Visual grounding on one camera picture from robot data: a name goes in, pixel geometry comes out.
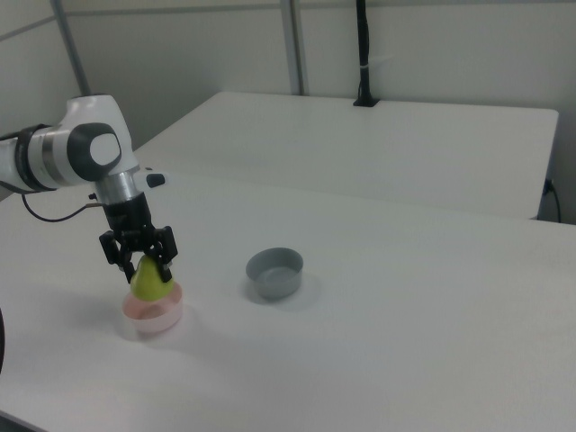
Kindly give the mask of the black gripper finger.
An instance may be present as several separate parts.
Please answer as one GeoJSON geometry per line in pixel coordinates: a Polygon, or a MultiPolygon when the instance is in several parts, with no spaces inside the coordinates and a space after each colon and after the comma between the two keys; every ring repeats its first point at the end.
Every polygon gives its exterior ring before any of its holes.
{"type": "Polygon", "coordinates": [[[111,230],[102,234],[99,240],[108,263],[117,266],[124,273],[129,284],[135,274],[135,268],[131,262],[132,251],[127,241],[124,238],[116,238],[111,230]]]}
{"type": "Polygon", "coordinates": [[[170,226],[153,230],[150,256],[157,265],[160,279],[170,281],[172,279],[170,266],[177,256],[176,240],[170,226]]]}

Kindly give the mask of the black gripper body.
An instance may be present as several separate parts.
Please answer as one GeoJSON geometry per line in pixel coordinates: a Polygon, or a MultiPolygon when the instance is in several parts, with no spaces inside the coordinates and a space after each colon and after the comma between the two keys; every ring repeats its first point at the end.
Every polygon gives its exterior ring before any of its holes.
{"type": "Polygon", "coordinates": [[[104,204],[103,211],[110,229],[102,235],[102,242],[126,243],[128,247],[150,247],[155,227],[144,193],[125,202],[104,204]]]}

